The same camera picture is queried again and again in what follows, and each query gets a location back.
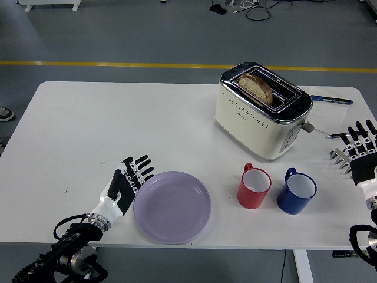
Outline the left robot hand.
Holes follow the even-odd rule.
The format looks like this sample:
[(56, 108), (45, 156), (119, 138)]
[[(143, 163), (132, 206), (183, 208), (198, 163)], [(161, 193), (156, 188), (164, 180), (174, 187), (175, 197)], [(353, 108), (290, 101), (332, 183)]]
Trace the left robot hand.
[(100, 195), (99, 204), (89, 213), (89, 223), (107, 231), (117, 218), (124, 216), (142, 185), (153, 177), (150, 163), (147, 155), (123, 160)]

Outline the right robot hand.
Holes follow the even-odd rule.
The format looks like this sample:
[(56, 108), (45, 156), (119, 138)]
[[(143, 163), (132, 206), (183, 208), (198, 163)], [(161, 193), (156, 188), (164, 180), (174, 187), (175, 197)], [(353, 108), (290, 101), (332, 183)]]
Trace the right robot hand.
[(354, 184), (364, 195), (367, 207), (376, 209), (376, 128), (370, 120), (366, 120), (367, 130), (357, 121), (355, 123), (361, 137), (352, 127), (348, 127), (353, 145), (349, 150), (351, 157), (350, 170)]

